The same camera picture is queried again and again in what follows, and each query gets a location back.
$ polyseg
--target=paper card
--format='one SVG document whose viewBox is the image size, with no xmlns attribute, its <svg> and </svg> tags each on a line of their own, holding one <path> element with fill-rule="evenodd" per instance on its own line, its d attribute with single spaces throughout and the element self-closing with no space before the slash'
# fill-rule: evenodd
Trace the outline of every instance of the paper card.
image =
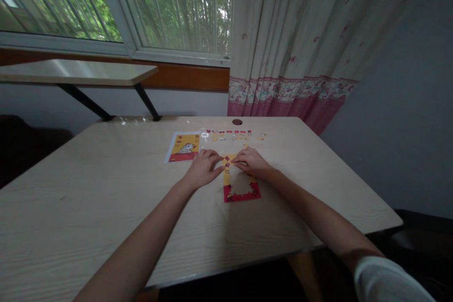
<svg viewBox="0 0 453 302">
<path fill-rule="evenodd" d="M 246 174 L 231 164 L 235 154 L 223 155 L 223 195 L 225 203 L 261 198 L 255 177 Z"/>
<path fill-rule="evenodd" d="M 233 143 L 248 143 L 252 140 L 252 130 L 245 129 L 206 129 L 201 133 L 203 142 L 209 148 L 228 146 Z"/>
<path fill-rule="evenodd" d="M 165 163 L 192 160 L 200 152 L 201 132 L 175 132 Z"/>
</svg>

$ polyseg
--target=person's left hand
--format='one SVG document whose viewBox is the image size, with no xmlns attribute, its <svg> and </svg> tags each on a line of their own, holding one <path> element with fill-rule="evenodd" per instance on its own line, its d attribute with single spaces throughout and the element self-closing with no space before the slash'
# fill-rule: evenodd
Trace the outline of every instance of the person's left hand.
<svg viewBox="0 0 453 302">
<path fill-rule="evenodd" d="M 223 157 L 219 156 L 214 150 L 201 150 L 194 157 L 190 168 L 187 170 L 183 179 L 181 179 L 181 182 L 191 190 L 196 190 L 212 182 L 225 170 L 224 166 L 220 166 L 214 170 L 217 162 L 222 159 Z"/>
</svg>

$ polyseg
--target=wooden table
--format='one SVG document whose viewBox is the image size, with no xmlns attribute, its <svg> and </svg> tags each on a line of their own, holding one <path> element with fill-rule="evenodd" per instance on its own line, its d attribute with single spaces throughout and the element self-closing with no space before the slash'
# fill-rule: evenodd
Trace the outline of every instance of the wooden table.
<svg viewBox="0 0 453 302">
<path fill-rule="evenodd" d="M 174 131 L 252 130 L 296 183 L 371 233 L 395 212 L 296 117 L 122 117 L 96 123 L 0 191 L 3 301 L 70 300 L 159 203 L 190 162 L 165 164 Z M 264 141 L 258 135 L 265 133 Z M 241 142 L 218 142 L 220 154 Z M 260 182 L 262 198 L 224 203 L 222 176 L 188 202 L 148 286 L 165 286 L 322 245 Z"/>
<path fill-rule="evenodd" d="M 52 59 L 0 67 L 0 81 L 14 83 L 56 84 L 96 113 L 103 121 L 114 116 L 92 101 L 76 85 L 133 86 L 150 111 L 160 120 L 140 82 L 158 72 L 157 66 Z"/>
</svg>

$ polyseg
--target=white sleeve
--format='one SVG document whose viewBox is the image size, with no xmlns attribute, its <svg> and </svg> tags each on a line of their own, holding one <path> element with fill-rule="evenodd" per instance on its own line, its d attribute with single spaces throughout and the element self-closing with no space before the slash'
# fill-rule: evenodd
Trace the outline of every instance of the white sleeve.
<svg viewBox="0 0 453 302">
<path fill-rule="evenodd" d="M 403 268 L 382 257 L 362 258 L 354 273 L 354 285 L 359 302 L 435 302 Z"/>
</svg>

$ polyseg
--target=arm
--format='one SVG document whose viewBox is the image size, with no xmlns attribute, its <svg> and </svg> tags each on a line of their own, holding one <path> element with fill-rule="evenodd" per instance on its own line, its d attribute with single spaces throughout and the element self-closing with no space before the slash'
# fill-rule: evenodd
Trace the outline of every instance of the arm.
<svg viewBox="0 0 453 302">
<path fill-rule="evenodd" d="M 248 147 L 241 150 L 231 162 L 247 174 L 261 178 L 272 185 L 351 272 L 354 272 L 357 262 L 364 256 L 384 257 L 381 251 L 355 226 L 279 170 L 270 166 L 255 149 Z"/>
<path fill-rule="evenodd" d="M 115 250 L 74 301 L 132 301 L 148 281 L 189 198 L 225 169 L 214 170 L 222 159 L 213 150 L 201 150 L 184 178 Z"/>
</svg>

